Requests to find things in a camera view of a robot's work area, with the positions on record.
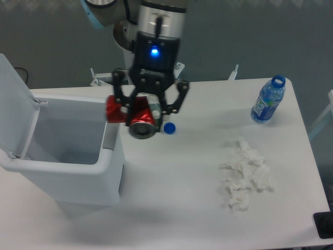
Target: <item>blue led light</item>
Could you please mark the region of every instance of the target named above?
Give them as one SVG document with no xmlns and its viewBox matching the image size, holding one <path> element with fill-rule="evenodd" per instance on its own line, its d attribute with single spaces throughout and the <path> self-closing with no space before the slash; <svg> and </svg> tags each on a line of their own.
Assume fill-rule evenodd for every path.
<svg viewBox="0 0 333 250">
<path fill-rule="evenodd" d="M 151 49 L 151 51 L 150 51 L 150 55 L 151 55 L 152 57 L 158 57 L 159 54 L 160 54 L 160 52 L 158 51 L 158 49 L 156 48 L 156 46 L 154 46 L 154 47 Z"/>
</svg>

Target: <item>crumpled tissue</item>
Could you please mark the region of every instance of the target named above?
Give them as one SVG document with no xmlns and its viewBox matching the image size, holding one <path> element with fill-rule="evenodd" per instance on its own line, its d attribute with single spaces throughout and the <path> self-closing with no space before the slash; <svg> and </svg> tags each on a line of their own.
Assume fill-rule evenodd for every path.
<svg viewBox="0 0 333 250">
<path fill-rule="evenodd" d="M 230 190 L 229 205 L 233 211 L 244 211 L 249 206 L 249 191 L 254 187 L 257 191 L 273 191 L 273 180 L 270 168 L 264 163 L 265 158 L 258 150 L 251 148 L 245 139 L 239 137 L 241 158 L 231 159 L 222 164 L 242 175 L 241 179 L 228 178 L 226 186 Z"/>
</svg>

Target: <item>table surface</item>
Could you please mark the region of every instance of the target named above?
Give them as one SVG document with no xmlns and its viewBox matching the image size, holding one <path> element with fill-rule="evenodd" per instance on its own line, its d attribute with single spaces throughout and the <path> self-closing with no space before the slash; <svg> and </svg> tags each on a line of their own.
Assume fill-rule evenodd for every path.
<svg viewBox="0 0 333 250">
<path fill-rule="evenodd" d="M 329 211 L 296 97 L 286 94 L 271 121 L 250 117 L 267 79 L 194 82 L 174 135 L 121 138 L 125 167 L 120 204 L 57 203 L 19 173 L 0 168 L 1 249 L 268 249 L 325 245 L 312 215 Z M 111 87 L 33 90 L 107 97 Z M 167 96 L 175 95 L 175 90 Z M 252 191 L 247 211 L 232 212 L 220 164 L 238 135 L 271 168 L 274 192 Z"/>
</svg>

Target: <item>blue bottle cap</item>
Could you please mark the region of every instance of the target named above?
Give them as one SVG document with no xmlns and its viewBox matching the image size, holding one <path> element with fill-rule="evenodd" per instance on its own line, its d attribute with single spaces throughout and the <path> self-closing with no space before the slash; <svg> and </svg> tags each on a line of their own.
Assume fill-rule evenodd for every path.
<svg viewBox="0 0 333 250">
<path fill-rule="evenodd" d="M 277 74 L 275 77 L 272 78 L 272 85 L 273 87 L 280 89 L 286 84 L 286 78 Z"/>
<path fill-rule="evenodd" d="M 176 125 L 173 124 L 172 122 L 167 122 L 164 125 L 164 131 L 167 134 L 174 134 L 176 132 Z"/>
</svg>

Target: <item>trash bin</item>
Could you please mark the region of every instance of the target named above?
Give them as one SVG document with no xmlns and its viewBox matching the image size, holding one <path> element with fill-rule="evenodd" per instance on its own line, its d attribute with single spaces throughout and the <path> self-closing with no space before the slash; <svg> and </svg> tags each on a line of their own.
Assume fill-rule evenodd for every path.
<svg viewBox="0 0 333 250">
<path fill-rule="evenodd" d="M 105 99 L 34 96 L 0 54 L 0 166 L 59 202 L 115 205 L 124 153 Z"/>
</svg>

